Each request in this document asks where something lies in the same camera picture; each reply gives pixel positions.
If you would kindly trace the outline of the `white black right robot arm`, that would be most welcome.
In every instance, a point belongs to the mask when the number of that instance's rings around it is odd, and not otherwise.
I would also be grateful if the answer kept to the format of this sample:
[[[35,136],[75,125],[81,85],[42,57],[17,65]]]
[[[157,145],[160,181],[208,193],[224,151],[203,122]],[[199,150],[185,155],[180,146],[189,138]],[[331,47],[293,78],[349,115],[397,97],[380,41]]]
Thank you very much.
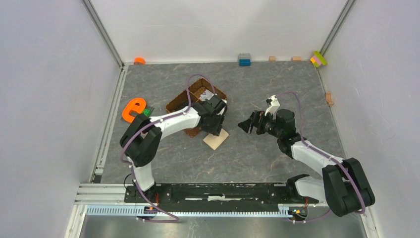
[[[338,217],[363,213],[376,199],[361,163],[355,158],[342,159],[315,147],[297,132],[293,111],[280,109],[276,115],[254,111],[238,123],[246,133],[269,134],[276,138],[280,151],[317,172],[321,179],[308,174],[287,181],[286,196],[292,202],[304,197],[325,202]]]

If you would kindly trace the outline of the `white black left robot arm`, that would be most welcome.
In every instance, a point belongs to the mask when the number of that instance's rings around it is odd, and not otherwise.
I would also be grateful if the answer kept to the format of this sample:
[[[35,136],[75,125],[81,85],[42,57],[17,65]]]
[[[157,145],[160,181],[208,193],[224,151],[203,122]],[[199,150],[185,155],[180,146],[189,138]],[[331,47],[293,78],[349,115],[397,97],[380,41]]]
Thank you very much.
[[[151,162],[162,139],[179,131],[198,127],[219,136],[227,111],[227,103],[217,95],[198,102],[189,102],[182,109],[158,117],[135,116],[120,139],[121,160],[131,167],[137,196],[150,202],[156,195]]]

